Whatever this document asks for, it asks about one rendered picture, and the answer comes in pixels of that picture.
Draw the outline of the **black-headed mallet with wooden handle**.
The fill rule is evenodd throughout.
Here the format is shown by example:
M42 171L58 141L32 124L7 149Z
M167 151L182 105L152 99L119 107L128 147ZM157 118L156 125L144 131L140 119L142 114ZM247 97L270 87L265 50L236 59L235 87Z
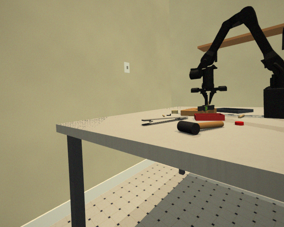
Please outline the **black-headed mallet with wooden handle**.
M181 132L197 135L200 129L223 127L223 121L215 122L204 122L204 123L193 123L187 121L179 121L177 124L177 129Z

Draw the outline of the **red shallow tray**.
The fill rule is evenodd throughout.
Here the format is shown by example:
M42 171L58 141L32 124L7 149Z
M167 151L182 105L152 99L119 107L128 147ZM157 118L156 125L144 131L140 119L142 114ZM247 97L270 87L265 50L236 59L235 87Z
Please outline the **red shallow tray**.
M225 115L221 113L195 113L196 121L225 121Z

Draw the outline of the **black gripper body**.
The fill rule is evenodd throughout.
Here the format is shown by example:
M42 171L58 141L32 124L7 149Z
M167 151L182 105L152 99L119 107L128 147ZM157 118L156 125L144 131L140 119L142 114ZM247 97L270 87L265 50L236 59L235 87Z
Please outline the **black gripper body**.
M207 89L205 89L207 88ZM212 89L210 89L212 88ZM218 86L218 88L214 88L214 81L213 81L213 77L205 77L203 78L203 88L192 88L191 89L191 93L195 93L195 92L201 92L201 93L205 93L206 91L211 91L211 92L216 92L216 91L227 91L227 87L226 86Z

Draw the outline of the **light wooden board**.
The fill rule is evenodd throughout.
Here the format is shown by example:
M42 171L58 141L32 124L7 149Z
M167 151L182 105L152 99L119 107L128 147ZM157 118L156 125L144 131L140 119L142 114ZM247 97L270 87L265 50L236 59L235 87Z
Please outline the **light wooden board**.
M198 108L190 108L181 110L181 116L194 116L194 113L217 113L217 109L207 110L207 111L198 111Z

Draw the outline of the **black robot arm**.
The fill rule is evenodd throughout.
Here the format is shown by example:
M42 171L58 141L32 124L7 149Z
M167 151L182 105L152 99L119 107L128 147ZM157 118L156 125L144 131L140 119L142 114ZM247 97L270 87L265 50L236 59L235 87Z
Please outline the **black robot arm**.
M190 69L190 79L200 79L202 76L203 78L213 77L213 70L217 69L217 67L212 64L215 61L219 47L229 30L243 23L250 30L257 45L263 53L264 59L261 60L261 62L264 64L264 68L267 68L274 73L272 74L272 78L270 78L270 87L284 88L284 60L272 49L258 24L256 12L252 6L244 7L240 12L222 23L222 26L211 47L201 58L199 66L197 68Z

